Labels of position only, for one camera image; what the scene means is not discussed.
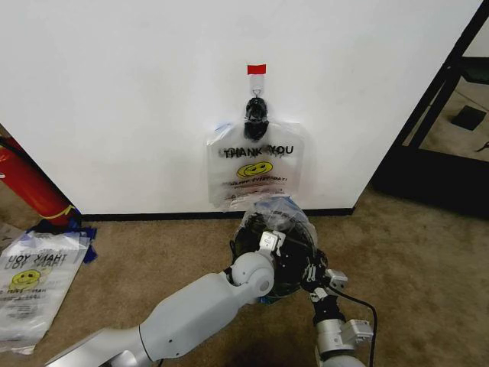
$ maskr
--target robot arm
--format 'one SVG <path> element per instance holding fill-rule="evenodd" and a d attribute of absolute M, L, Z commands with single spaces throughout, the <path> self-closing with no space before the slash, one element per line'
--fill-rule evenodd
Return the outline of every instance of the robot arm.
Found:
<path fill-rule="evenodd" d="M 103 329 L 55 356 L 49 367 L 149 367 L 178 358 L 230 323 L 274 286 L 265 248 L 240 256 L 226 274 L 207 274 L 161 301 L 140 325 Z"/>
<path fill-rule="evenodd" d="M 139 326 L 103 329 L 52 358 L 46 367 L 149 367 L 160 359 L 178 358 L 230 323 L 245 304 L 254 303 L 274 286 L 274 254 L 285 235 L 263 232 L 256 252 L 239 256 L 219 274 L 204 275 L 161 301 Z M 337 305 L 348 279 L 327 269 L 321 256 L 306 269 L 303 289 L 315 309 L 318 367 L 364 367 L 349 355 L 372 338 L 367 321 L 350 320 Z"/>

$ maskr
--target white robot arm segment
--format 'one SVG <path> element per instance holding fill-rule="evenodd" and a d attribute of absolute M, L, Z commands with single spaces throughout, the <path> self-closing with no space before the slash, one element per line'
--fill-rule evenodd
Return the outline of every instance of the white robot arm segment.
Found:
<path fill-rule="evenodd" d="M 274 268 L 259 252 L 240 256 L 225 272 L 204 275 L 162 300 L 140 325 L 103 329 L 51 359 L 47 367 L 149 367 L 177 358 L 230 323 L 239 308 L 274 286 Z"/>

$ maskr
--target black baseboard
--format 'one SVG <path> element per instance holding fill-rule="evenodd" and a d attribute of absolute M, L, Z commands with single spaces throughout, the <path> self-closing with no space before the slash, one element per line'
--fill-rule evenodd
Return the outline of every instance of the black baseboard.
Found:
<path fill-rule="evenodd" d="M 350 216 L 355 208 L 306 209 L 307 216 Z M 181 219 L 241 219 L 245 212 L 203 213 L 140 213 L 140 214 L 83 214 L 86 222 L 135 221 L 135 220 L 181 220 Z"/>

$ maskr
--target yellow smiley face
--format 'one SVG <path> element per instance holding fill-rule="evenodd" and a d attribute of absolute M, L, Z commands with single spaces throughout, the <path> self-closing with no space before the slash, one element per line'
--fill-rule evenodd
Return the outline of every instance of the yellow smiley face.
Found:
<path fill-rule="evenodd" d="M 10 289 L 27 290 L 34 288 L 39 282 L 40 272 L 37 270 L 22 271 L 12 278 Z"/>
<path fill-rule="evenodd" d="M 266 174 L 274 169 L 274 166 L 270 162 L 260 162 L 256 164 L 246 164 L 241 167 L 236 173 L 239 178 L 246 178 L 255 176 L 257 174 Z"/>

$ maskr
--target white wall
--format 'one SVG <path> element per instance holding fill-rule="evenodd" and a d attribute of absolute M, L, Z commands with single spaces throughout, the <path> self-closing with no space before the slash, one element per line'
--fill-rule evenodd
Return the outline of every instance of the white wall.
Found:
<path fill-rule="evenodd" d="M 464 56 L 489 57 L 489 21 L 485 21 L 481 30 L 465 51 Z"/>
<path fill-rule="evenodd" d="M 3 1 L 0 121 L 84 213 L 210 211 L 205 134 L 266 63 L 298 203 L 352 207 L 480 3 Z"/>

